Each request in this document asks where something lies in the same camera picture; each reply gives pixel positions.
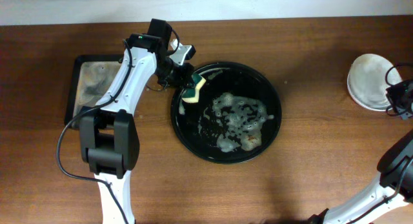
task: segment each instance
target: brown wooden surface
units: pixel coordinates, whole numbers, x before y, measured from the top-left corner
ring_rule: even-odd
[[[346,85],[364,53],[413,61],[413,17],[346,17],[172,23],[196,46],[195,66],[235,61],[262,72],[283,106],[278,137],[246,163],[195,157],[169,119],[173,90],[144,91],[135,121],[141,153],[132,172],[138,223],[259,223],[307,219],[349,199],[384,152],[412,128],[361,108]],[[0,222],[100,223],[95,183],[64,176],[55,162],[74,59],[120,54],[122,38],[148,23],[0,27]],[[69,171],[91,176],[79,136],[61,152]],[[413,206],[376,223],[412,223]]]

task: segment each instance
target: green and white sponge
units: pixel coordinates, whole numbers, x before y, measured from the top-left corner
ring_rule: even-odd
[[[191,77],[195,83],[195,88],[187,88],[182,94],[182,100],[186,103],[197,103],[199,101],[199,90],[201,90],[206,80],[195,73]]]

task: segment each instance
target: white wall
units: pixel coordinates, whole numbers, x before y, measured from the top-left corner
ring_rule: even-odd
[[[413,14],[413,0],[0,0],[0,25]]]

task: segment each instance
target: white bowl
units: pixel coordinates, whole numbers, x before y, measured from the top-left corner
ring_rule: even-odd
[[[353,100],[364,108],[386,111],[390,105],[386,97],[385,75],[393,64],[376,54],[363,54],[351,65],[347,77],[347,88]],[[388,74],[388,82],[397,84],[401,77],[396,69]]]

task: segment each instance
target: black plate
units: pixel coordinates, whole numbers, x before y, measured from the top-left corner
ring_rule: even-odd
[[[222,73],[213,79],[208,79],[213,73],[219,71],[218,68],[224,68],[221,69]],[[177,89],[171,105],[172,126],[187,149],[214,163],[239,163],[256,157],[271,145],[281,125],[281,103],[276,90],[263,75],[248,66],[229,62],[203,66],[197,69],[196,73],[206,79],[199,95],[199,102],[196,104],[182,102],[185,115],[179,114],[183,90]],[[251,151],[238,147],[231,152],[222,152],[216,147],[216,136],[226,132],[225,125],[222,127],[213,121],[216,117],[212,114],[208,114],[210,120],[207,119],[203,112],[206,107],[211,107],[212,101],[224,92],[260,100],[267,107],[267,114],[274,115],[274,119],[267,120],[262,126],[261,146]]]

